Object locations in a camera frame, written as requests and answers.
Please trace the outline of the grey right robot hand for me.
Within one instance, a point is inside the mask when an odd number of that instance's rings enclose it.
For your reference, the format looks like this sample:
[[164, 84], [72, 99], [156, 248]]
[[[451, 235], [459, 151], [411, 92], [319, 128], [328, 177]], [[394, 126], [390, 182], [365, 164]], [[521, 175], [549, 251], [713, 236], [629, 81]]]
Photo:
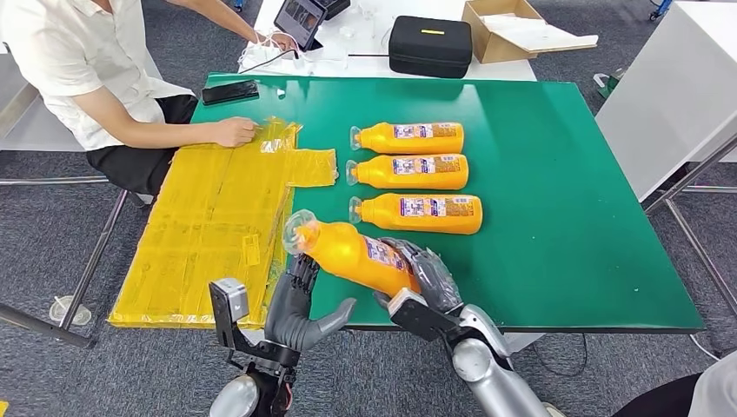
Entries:
[[379, 241], [405, 259], [420, 287], [419, 293], [430, 308], [450, 314], [463, 305], [455, 280], [438, 254], [403, 239], [383, 237]]

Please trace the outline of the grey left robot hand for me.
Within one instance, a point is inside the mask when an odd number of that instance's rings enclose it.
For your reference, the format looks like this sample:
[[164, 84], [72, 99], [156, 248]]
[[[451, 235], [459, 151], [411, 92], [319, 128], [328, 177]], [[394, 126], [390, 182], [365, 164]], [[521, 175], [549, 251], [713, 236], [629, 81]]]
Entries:
[[347, 298], [318, 320], [309, 318], [319, 264], [306, 254], [295, 255], [276, 284], [264, 324], [268, 341], [294, 351], [311, 349], [342, 329], [355, 310], [357, 299]]

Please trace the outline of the person's left hand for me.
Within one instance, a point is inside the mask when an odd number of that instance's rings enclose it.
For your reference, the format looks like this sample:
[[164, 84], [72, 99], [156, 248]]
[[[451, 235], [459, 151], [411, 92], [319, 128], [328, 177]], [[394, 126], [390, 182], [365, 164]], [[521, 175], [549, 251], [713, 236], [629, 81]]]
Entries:
[[269, 33], [268, 35], [264, 35], [260, 32], [257, 32], [256, 35], [258, 43], [261, 45], [276, 47], [279, 48], [281, 51], [298, 49], [298, 45], [295, 42], [295, 39], [287, 33], [274, 31]]

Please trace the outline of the person's right hand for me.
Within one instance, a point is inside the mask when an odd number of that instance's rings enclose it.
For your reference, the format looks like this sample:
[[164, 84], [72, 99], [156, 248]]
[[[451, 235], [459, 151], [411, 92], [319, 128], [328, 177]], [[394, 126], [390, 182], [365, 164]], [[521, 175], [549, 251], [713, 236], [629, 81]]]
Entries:
[[252, 142], [258, 128], [251, 119], [234, 116], [213, 125], [212, 141], [225, 148], [237, 148]]

